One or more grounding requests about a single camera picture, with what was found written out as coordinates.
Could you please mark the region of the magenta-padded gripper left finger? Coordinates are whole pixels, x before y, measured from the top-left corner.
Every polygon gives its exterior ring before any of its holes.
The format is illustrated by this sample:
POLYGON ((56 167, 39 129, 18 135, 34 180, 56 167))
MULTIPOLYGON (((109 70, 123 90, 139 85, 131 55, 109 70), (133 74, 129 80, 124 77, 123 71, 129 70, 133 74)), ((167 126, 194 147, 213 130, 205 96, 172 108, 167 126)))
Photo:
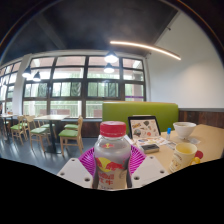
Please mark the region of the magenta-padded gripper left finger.
POLYGON ((96 189, 96 162, 94 148, 88 149, 79 158, 71 158, 58 172, 58 176, 84 188, 96 189))

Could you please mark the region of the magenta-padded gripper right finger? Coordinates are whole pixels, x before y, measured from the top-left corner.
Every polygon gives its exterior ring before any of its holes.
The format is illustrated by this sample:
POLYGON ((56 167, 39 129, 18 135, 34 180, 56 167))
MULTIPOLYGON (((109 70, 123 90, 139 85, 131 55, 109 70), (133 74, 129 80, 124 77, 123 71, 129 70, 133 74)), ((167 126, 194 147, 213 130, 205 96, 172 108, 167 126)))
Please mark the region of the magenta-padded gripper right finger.
POLYGON ((153 155, 146 156, 137 147, 131 147, 129 159, 129 187, 140 188, 168 175, 153 155))

